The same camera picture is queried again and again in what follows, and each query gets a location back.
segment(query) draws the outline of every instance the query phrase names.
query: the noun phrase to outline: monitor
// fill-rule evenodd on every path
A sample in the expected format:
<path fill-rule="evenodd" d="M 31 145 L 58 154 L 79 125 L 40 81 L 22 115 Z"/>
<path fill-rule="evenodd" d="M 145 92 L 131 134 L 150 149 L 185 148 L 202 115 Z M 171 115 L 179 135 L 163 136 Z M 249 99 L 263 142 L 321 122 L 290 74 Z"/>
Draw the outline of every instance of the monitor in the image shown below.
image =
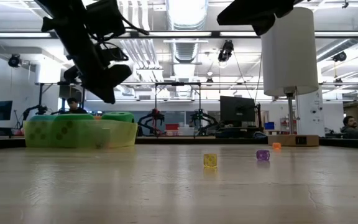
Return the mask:
<path fill-rule="evenodd" d="M 221 121 L 255 122 L 255 101 L 250 98 L 221 96 Z"/>
<path fill-rule="evenodd" d="M 0 121 L 9 121 L 11 119 L 13 101 L 0 101 Z"/>

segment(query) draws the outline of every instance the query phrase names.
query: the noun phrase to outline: purple die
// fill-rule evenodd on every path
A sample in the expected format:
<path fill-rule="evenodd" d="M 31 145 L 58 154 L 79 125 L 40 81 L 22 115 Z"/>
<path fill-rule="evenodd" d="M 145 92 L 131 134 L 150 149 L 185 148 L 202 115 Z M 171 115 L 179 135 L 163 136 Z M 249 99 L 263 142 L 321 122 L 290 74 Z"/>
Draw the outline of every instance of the purple die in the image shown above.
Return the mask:
<path fill-rule="evenodd" d="M 258 158 L 259 161 L 269 161 L 270 158 L 269 150 L 258 150 L 256 152 L 256 158 Z"/>

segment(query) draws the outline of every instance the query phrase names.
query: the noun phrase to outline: white cylindrical sensor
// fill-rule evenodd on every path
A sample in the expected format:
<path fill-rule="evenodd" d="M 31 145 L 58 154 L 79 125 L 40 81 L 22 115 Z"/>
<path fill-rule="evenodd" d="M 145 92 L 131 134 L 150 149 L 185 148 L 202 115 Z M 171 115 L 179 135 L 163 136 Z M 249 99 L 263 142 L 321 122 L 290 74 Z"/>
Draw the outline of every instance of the white cylindrical sensor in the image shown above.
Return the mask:
<path fill-rule="evenodd" d="M 296 7 L 276 19 L 262 36 L 264 93 L 285 96 L 284 89 L 296 87 L 299 95 L 318 90 L 313 12 Z"/>

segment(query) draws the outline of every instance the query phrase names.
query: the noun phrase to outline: table surface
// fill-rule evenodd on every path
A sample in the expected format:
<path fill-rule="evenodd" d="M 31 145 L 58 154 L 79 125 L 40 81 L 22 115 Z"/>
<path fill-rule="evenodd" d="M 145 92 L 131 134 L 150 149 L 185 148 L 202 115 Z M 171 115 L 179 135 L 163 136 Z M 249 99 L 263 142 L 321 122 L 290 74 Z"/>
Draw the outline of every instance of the table surface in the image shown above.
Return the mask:
<path fill-rule="evenodd" d="M 358 149 L 259 149 L 0 149 L 0 223 L 358 223 Z"/>

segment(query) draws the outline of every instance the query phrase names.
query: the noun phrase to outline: man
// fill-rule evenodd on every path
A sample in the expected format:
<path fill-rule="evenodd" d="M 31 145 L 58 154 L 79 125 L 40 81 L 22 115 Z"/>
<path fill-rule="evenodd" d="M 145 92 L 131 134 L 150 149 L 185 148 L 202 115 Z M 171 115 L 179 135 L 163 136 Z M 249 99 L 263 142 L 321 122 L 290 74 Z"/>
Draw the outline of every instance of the man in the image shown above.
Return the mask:
<path fill-rule="evenodd" d="M 352 116 L 346 116 L 343 119 L 344 127 L 341 129 L 342 133 L 346 133 L 344 138 L 358 139 L 357 122 Z"/>
<path fill-rule="evenodd" d="M 86 114 L 86 110 L 78 107 L 78 100 L 76 98 L 67 99 L 68 106 L 70 107 L 69 113 Z"/>

